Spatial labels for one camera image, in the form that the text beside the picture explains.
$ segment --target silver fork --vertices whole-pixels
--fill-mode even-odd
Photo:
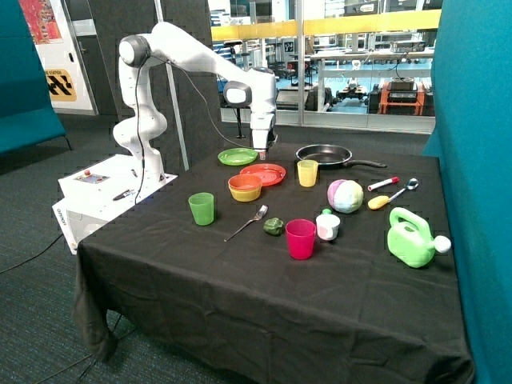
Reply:
[[[256,222],[257,220],[261,220],[263,218],[263,216],[265,216],[266,212],[268,211],[269,207],[268,206],[262,206],[259,211],[256,213],[256,215],[251,219],[249,220],[248,222],[246,222],[243,226],[240,227],[239,230],[237,230],[234,234],[232,234],[231,236],[229,236],[228,238],[225,238],[224,241],[227,242],[230,238],[232,238],[233,236],[235,236],[238,232],[240,232],[241,230],[243,230],[246,226],[248,226],[249,224],[251,224],[252,222]]]

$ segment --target yellow cup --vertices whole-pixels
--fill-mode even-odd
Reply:
[[[301,186],[314,186],[317,181],[318,162],[315,160],[301,160],[297,163],[298,182]]]

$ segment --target pink cup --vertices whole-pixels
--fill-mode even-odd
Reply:
[[[306,260],[311,257],[316,232],[316,225],[303,218],[292,220],[286,224],[288,251],[292,258]]]

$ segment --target orange machine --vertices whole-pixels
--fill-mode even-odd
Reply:
[[[378,112],[380,114],[423,116],[424,105],[423,84],[413,82],[408,89],[405,89],[397,87],[396,82],[385,82],[381,90]]]

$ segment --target ball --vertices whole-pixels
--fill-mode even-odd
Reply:
[[[362,187],[352,180],[336,180],[329,185],[327,190],[330,206],[343,214],[358,210],[363,197]]]

